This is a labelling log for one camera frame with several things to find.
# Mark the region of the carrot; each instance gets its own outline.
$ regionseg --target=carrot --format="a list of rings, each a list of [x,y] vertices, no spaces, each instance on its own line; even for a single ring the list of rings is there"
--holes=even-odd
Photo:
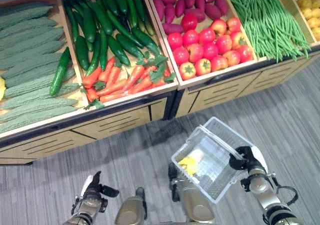
[[[126,84],[124,85],[122,91],[128,91],[134,84],[135,82],[144,74],[145,68],[142,65],[136,65],[130,74],[130,77],[126,81]]]
[[[86,90],[86,96],[88,97],[89,102],[92,102],[93,100],[99,98],[99,96],[97,95],[96,89],[94,87],[88,88]]]
[[[115,84],[111,85],[110,87],[106,87],[100,91],[98,91],[96,94],[101,97],[101,96],[105,96],[108,94],[112,94],[115,91],[119,91],[121,90],[124,85],[126,84],[127,79],[121,79],[120,81],[116,82]]]
[[[112,101],[115,99],[123,98],[125,96],[126,96],[126,94],[124,94],[124,93],[109,94],[109,95],[101,96],[100,102],[106,103],[106,102],[109,102],[109,101]]]
[[[138,83],[136,86],[133,87],[133,89],[130,91],[130,94],[137,94],[141,91],[146,90],[148,87],[152,85],[152,81],[150,79],[150,76],[147,75],[140,83]]]
[[[106,82],[105,87],[108,88],[111,85],[115,84],[120,73],[121,73],[121,69],[119,67],[114,66],[113,68],[111,68],[111,72],[110,72],[110,75],[109,75],[108,81]]]
[[[115,62],[116,62],[116,58],[114,56],[109,59],[109,61],[106,64],[105,70],[100,74],[100,76],[98,78],[99,81],[102,81],[105,83],[108,81],[111,69],[114,67]]]
[[[82,84],[86,89],[91,88],[97,81],[99,75],[101,74],[102,69],[98,66],[89,76],[85,76],[82,80]]]
[[[157,70],[156,66],[148,66],[148,68],[146,70],[144,70],[144,73],[142,74],[142,76],[140,77],[141,79],[144,79],[146,76],[149,75],[150,72]]]

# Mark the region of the tomato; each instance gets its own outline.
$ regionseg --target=tomato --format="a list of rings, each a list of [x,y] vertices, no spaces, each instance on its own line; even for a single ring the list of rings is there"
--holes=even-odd
[[[211,62],[208,59],[202,58],[194,65],[195,74],[197,76],[211,73]]]
[[[173,56],[174,56],[174,60],[178,66],[183,63],[188,62],[188,60],[189,60],[189,52],[183,46],[176,48],[173,51]]]
[[[195,63],[198,60],[202,59],[204,56],[204,48],[198,44],[194,43],[187,47],[187,50],[189,51],[189,62]]]
[[[215,42],[215,45],[218,48],[219,54],[225,54],[226,52],[231,50],[231,48],[232,48],[232,40],[231,40],[229,35],[222,35]]]
[[[170,48],[172,50],[175,50],[175,49],[181,47],[182,46],[182,36],[181,36],[181,34],[178,33],[178,32],[171,33],[168,36],[168,42],[169,42]]]
[[[254,59],[254,52],[251,47],[244,45],[237,49],[240,54],[240,63],[245,63]]]
[[[188,47],[191,44],[198,43],[199,34],[196,32],[196,30],[189,30],[183,35],[182,40],[183,46]]]
[[[199,43],[200,44],[209,44],[216,39],[216,33],[210,27],[203,29],[199,33]]]
[[[228,26],[228,30],[232,33],[239,32],[241,28],[241,21],[237,17],[229,18],[228,21],[226,21],[226,24]]]
[[[222,19],[217,19],[211,23],[210,28],[215,31],[215,35],[218,38],[226,33],[227,23]]]
[[[203,58],[204,59],[213,59],[218,55],[218,48],[214,43],[207,43],[203,46]]]
[[[230,38],[232,40],[232,50],[237,50],[246,44],[245,35],[240,31],[233,32]]]
[[[191,62],[185,62],[179,67],[182,80],[192,79],[196,76],[195,66]]]
[[[217,55],[211,60],[211,72],[215,72],[220,69],[226,69],[227,67],[228,60],[221,55]]]
[[[183,27],[184,32],[196,29],[197,17],[191,13],[184,15],[181,20],[181,26]]]
[[[232,67],[240,63],[240,53],[238,51],[232,50],[228,51],[223,56],[228,60],[228,66]]]

